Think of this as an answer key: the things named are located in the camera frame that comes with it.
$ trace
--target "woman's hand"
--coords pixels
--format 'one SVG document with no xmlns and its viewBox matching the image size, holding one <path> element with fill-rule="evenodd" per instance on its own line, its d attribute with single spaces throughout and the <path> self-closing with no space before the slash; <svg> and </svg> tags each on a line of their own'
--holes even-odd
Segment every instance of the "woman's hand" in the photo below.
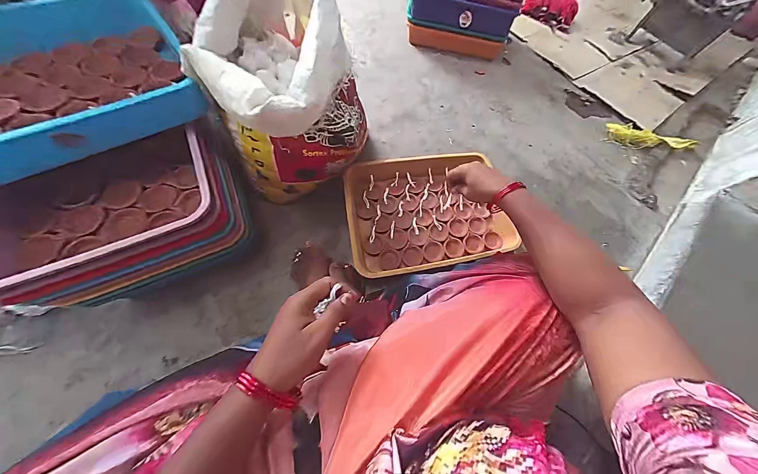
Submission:
<svg viewBox="0 0 758 474">
<path fill-rule="evenodd" d="M 511 183 L 498 169 L 479 162 L 450 169 L 447 179 L 453 190 L 470 201 L 481 203 L 490 202 L 496 193 Z"/>
<path fill-rule="evenodd" d="M 315 319 L 311 311 L 329 296 L 335 281 L 326 276 L 293 294 L 279 309 L 274 324 L 247 371 L 272 390 L 289 391 L 312 373 L 339 323 L 358 300 L 348 291 Z"/>
</svg>

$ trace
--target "pink floral clothing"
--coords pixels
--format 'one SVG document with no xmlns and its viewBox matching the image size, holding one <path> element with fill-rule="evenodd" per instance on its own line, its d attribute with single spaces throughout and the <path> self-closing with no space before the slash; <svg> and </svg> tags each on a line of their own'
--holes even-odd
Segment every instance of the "pink floral clothing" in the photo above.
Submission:
<svg viewBox="0 0 758 474">
<path fill-rule="evenodd" d="M 616 403 L 611 431 L 625 474 L 758 474 L 758 412 L 717 384 L 641 384 Z"/>
</svg>

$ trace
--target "yellow plastic scrap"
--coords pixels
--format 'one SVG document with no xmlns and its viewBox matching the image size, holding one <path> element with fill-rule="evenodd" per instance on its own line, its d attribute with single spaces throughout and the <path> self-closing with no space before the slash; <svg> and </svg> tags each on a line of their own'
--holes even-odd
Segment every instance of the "yellow plastic scrap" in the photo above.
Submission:
<svg viewBox="0 0 758 474">
<path fill-rule="evenodd" d="M 661 143 L 666 143 L 676 150 L 683 150 L 697 145 L 697 140 L 691 140 L 689 138 L 661 136 L 650 130 L 636 130 L 631 123 L 628 123 L 627 125 L 608 123 L 607 138 L 619 145 L 629 148 L 656 147 Z"/>
</svg>

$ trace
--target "finger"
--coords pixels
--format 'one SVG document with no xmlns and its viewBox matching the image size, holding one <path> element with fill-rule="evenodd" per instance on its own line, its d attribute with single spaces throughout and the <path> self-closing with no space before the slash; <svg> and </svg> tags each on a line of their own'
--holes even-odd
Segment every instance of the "finger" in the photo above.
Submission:
<svg viewBox="0 0 758 474">
<path fill-rule="evenodd" d="M 323 311 L 323 314 L 309 324 L 306 329 L 318 338 L 324 338 L 324 340 L 331 338 L 335 328 L 350 316 L 350 311 L 356 301 L 358 298 L 352 292 L 343 294 L 330 303 L 327 310 Z"/>
</svg>

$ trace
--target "stacked plastic tray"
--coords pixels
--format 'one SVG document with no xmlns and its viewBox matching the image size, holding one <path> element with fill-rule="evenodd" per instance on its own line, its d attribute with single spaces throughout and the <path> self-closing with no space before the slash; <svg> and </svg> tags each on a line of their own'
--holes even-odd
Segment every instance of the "stacked plastic tray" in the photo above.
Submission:
<svg viewBox="0 0 758 474">
<path fill-rule="evenodd" d="M 520 9 L 512 0 L 408 0 L 408 42 L 495 59 Z"/>
<path fill-rule="evenodd" d="M 18 273 L 7 271 L 14 267 L 7 262 L 7 255 L 14 252 L 6 248 L 4 257 L 0 252 L 0 260 L 6 261 L 0 269 L 0 304 L 98 305 L 247 252 L 254 231 L 243 193 L 228 160 L 214 152 L 211 140 L 205 139 L 201 129 L 197 122 L 185 126 L 201 193 L 200 205 L 191 215 Z M 124 149 L 105 153 L 123 153 Z M 7 187 L 0 192 L 7 192 Z M 14 240 L 2 235 L 7 232 L 0 227 L 1 241 Z"/>
</svg>

